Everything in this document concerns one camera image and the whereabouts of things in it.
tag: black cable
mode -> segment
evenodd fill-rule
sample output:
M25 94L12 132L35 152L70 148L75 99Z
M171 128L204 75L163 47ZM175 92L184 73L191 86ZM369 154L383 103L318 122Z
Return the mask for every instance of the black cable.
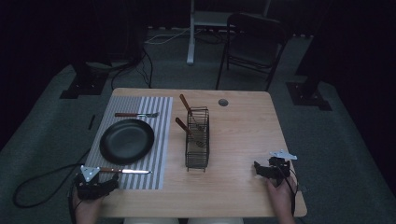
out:
M127 68L136 66L140 62L140 60L141 59L133 59L133 60L129 61L128 63L121 64L121 65L114 66L114 67L112 66L110 68L98 68L98 67L90 66L89 64L87 64L87 65L90 67L90 69L93 73L111 73L111 72L125 70Z
M74 194L74 187L75 187L75 180L73 179L68 194L67 194L67 201L68 201L68 205L69 205L69 215L70 218L72 219L72 224L76 224L76 213L75 213L75 209L73 207L73 194Z
M279 172L282 174L283 179L286 181L286 183L288 184L289 188L290 188L290 193L291 193L291 214L294 215L294 211L295 211L295 206L296 206L296 195L297 195L297 190L296 192L294 192L294 189L291 187L291 184L289 182L289 180L286 178L285 174L283 174L282 170L279 167L279 164L276 162L276 168L279 170ZM298 188L298 179L296 176L296 188Z
M110 83L111 90L114 91L114 80L116 79L116 77L117 77L121 72L123 72L124 70L126 70L126 68L127 68L127 67L121 68L121 70L120 70L118 73L116 73L116 75L114 75L113 78L111 78L111 83Z
M291 171L294 173L294 176L296 177L297 183L296 183L296 192L295 192L295 195L297 195L298 188L299 188L298 178L297 178L297 174L296 174L293 170L291 170ZM307 224L307 223L303 220L302 217L298 217L298 219L299 219L301 222L303 222L303 224Z
M211 41L205 40L205 39L203 39L203 38L199 38L200 35L210 35L210 36L214 36L214 37L217 39L217 41L211 42ZM222 37L221 34L215 34L214 32L210 32L210 31L206 31L205 33L199 33L199 34L197 34L197 35L195 36L195 39L196 39L197 41L202 41L202 42L204 42L204 43L206 43L206 44L211 44L211 45L223 44L223 43L225 42L225 41L224 41L224 38Z
M148 61L150 63L150 72L149 72L149 81L148 81L148 88L151 89L151 80L152 80L152 73L153 73L153 65L152 65L152 60L149 57L149 54L146 52L146 50L143 48L143 51L145 52L145 55L148 57Z
M47 172L47 173L45 173L45 174L43 174L43 175L37 175L37 176L31 177L31 178L29 178L29 179L23 181L22 183L20 183L20 184L17 186L17 188L15 189L15 191L14 191L14 193L13 193L13 195L12 195L12 202L14 203L14 205L17 206L17 207L19 207L19 208L32 208L32 207L39 206L39 205L41 205L41 204L46 203L47 201L49 201L49 200L59 191L59 189L62 187L62 185L64 184L64 182L68 179L68 177L73 173L74 168L76 168L76 166L80 166L80 165L83 165L83 164L84 164L84 163L80 163L80 161L81 161L89 152L90 152L90 149L88 149L88 150L82 155L82 157L79 158L78 161L77 161L76 163L74 163L74 164L69 164L69 165L63 166L63 167L61 167L61 168L58 168L58 169L55 169L55 170L53 170L53 171ZM38 203L32 203L32 204L23 204L23 203L19 203L19 202L18 202L18 195L21 193L22 187L24 187L25 185L27 185L27 184L29 184L29 183L31 183L31 182L33 182L33 181L39 179L39 178L42 178L42 177L47 176L47 175L55 174L55 173L57 173L57 172L59 172L59 171L62 171L63 169L69 168L69 167L73 167L73 169L70 170L70 172L69 172L69 173L67 174L67 176L62 180L62 182L61 182L61 184L58 186L58 188L56 188L55 191L53 191L47 198L45 198L44 200L42 200L42 201L40 201L40 202L38 202Z
M149 59L150 64L151 64L150 78L148 77L148 74L146 73L145 62L144 62L144 61L142 61L142 64L143 64L143 66L142 66L142 71L139 71L139 70L137 69L137 67L136 67L136 72L139 73L139 74L142 76L142 78L143 78L143 80L145 81L145 83L146 83L146 84L148 85L148 87L151 89L152 62L151 62L149 56L148 56L148 59Z
M82 202L84 202L84 201L85 201L85 199L80 200L79 203L76 205L76 207L73 208L73 211L74 211L75 213L76 213L76 210L77 210L78 206L79 206L80 204L82 204Z

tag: cable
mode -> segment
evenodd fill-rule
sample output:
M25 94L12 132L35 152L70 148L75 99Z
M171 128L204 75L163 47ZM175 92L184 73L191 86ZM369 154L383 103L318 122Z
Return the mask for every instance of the cable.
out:
M297 183L296 183L296 192L295 192L295 195L297 195L297 191L298 191L298 187L299 187L298 178L297 178L297 174L296 174L293 170L291 170L291 171L294 173L294 176L296 177ZM298 217L298 219L299 219L301 222L303 222L303 224L307 224L307 223L303 220L302 217Z
M128 68L128 67L122 68L118 73L116 73L116 75L114 75L113 78L111 78L111 82L110 82L111 90L114 91L114 89L115 89L115 88L114 88L114 80L116 79L116 77L117 77L121 72L125 71L127 68Z
M195 37L196 40L204 42L206 44L218 45L218 44L225 43L225 40L221 34L216 34L215 32L212 32L212 31L206 30L206 32L204 32L203 34L200 34L200 35L210 35L210 36L214 36L217 39L216 41L212 42L212 41L205 40L203 38L199 38L198 36Z
M75 179L73 179L73 181L72 181L72 183L71 183L71 185L70 185L70 188L69 188L69 191L68 191L68 193L67 193L67 201L68 201L68 207L69 207L69 215L70 215L70 219L72 220L72 224L77 224L77 220L76 220L76 210L77 210L77 208L78 208L78 206L82 203L82 202L84 202L86 199L84 198L84 199L81 199L80 201L79 201L79 203L76 205L76 207L74 207L74 205L73 205L73 200L74 200L74 188L75 188L75 185L76 185L76 181L75 181Z
M142 65L143 65L142 71L139 71L136 67L136 72L142 76L142 78L146 82L146 84L149 84L149 78L148 78L148 74L146 73L146 70L145 70L145 62L144 61L142 61Z
M148 61L149 61L149 63L150 63L149 81L148 81L148 83L147 83L146 80L145 80L145 81L146 81L146 83L148 84L148 88L151 89L151 79L152 79L152 73L153 73L154 67L153 67L153 65L152 65L152 60L151 60L151 58L149 57L149 54L146 52L145 49L143 49L143 51L145 52L146 56L148 56Z
M37 175L37 176L31 177L31 178L29 178L29 179L23 181L21 184L19 184L19 185L17 186L17 188L15 189L15 191L14 191L14 193L13 193L13 195L12 195L12 202L14 203L14 205L17 206L17 207L19 207L19 208L32 208L32 207L39 206L39 205L41 205L41 204L46 203L47 201L49 201L49 200L59 191L59 189L62 187L62 185L64 184L64 182L68 179L68 177L73 173L74 168L76 168L76 166L80 166L80 165L83 165L83 164L84 164L84 163L80 163L80 161L81 161L89 152L90 152L90 149L88 149L88 150L82 155L82 157L79 158L78 161L77 161L76 163L74 163L74 164L69 164L69 165L63 166L63 167L61 167L61 168L55 169L55 170L53 170L53 171L47 172L47 173L45 173L45 174L43 174L43 175ZM61 182L61 184L58 186L58 188L56 188L55 191L53 191L47 198L43 199L42 201L39 201L38 203L32 203L32 204L23 204L23 203L18 202L18 195L21 193L22 187L24 187L25 185L27 185L27 184L29 184L29 183L31 183L31 182L33 182L33 181L39 179L39 178L42 178L42 177L47 176L47 175L55 174L55 173L57 173L57 172L59 172L59 171L62 171L63 169L69 168L69 167L73 167L73 169L70 170L70 172L69 172L69 173L66 175L66 177L62 180L62 182Z
M183 32L181 32L181 33L178 34L178 35L155 35L155 36L152 37L151 39L146 40L146 41L145 41L145 44L151 44L151 45L161 45L161 44L165 44L165 43L171 41L172 39L175 39L176 37L183 35L184 33L186 33L186 32L189 31L189 30L190 30L190 28L185 29ZM160 37L160 36L172 36L172 37L169 38L169 39L167 39L167 40L165 40L165 41L163 41L163 42L159 42L159 43L152 43L152 42L150 42L151 40L153 40L153 39L155 39L155 38L157 38L157 37Z
M294 173L294 171L292 171L296 177L296 191L294 192L294 189L291 187L291 184L289 182L289 180L286 178L285 174L283 174L282 170L279 167L279 164L276 162L276 168L279 170L279 172L282 174L283 179L286 181L286 183L288 184L289 188L290 188L290 193L291 193L291 214L294 215L294 211L295 211L295 206L296 206L296 195L297 195L297 189L298 189L298 179L297 179L297 175Z

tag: placemat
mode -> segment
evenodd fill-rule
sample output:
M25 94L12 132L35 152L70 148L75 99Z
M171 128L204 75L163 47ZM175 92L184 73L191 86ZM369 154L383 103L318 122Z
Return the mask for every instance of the placemat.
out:
M172 103L172 97L111 96L85 165L88 167L99 166L117 169L149 170L152 172L149 175L121 174L119 178L120 189L162 189ZM118 112L160 112L160 115L153 119L135 118L145 121L154 130L154 144L151 151L145 157L125 166L106 161L99 149L100 139L109 126L122 119L131 119L115 117L114 114ZM107 181L112 176L113 174L100 173L100 182Z

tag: wooden handle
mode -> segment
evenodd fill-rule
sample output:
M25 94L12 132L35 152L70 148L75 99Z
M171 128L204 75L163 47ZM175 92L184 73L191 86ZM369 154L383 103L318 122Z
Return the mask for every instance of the wooden handle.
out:
M180 100L181 100L181 102L183 102L183 105L186 106L186 109L189 112L189 114L192 115L191 108L190 108L189 104L187 104L186 98L184 98L183 94L180 94Z
M177 123L188 135L192 135L192 132L190 131L190 129L183 123L183 121L181 121L181 119L176 118L176 123Z
M122 170L120 169L113 169L113 168L108 168L108 167L99 167L101 172L107 172L107 173L122 173Z
M114 117L137 117L136 113L115 113Z

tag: desk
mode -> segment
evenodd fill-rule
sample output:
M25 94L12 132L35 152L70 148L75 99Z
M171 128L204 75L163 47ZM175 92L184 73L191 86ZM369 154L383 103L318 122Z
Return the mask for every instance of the desk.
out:
M268 8L271 5L272 0L265 1L264 10L262 15L264 17L268 14ZM190 12L190 41L189 41L189 52L187 53L187 64L194 64L194 52L195 52L195 25L205 26L227 26L227 19L231 15L231 12L212 12L212 11L196 11L195 0L191 0L191 12Z
M210 158L203 170L187 171L185 132L174 122L190 106L207 106L210 116ZM270 151L287 151L273 102L264 91L196 91L115 89L113 96L173 97L162 189L116 189L104 199L103 217L272 217L263 179L253 162L262 165ZM219 99L227 99L220 106ZM306 214L301 192L295 216Z

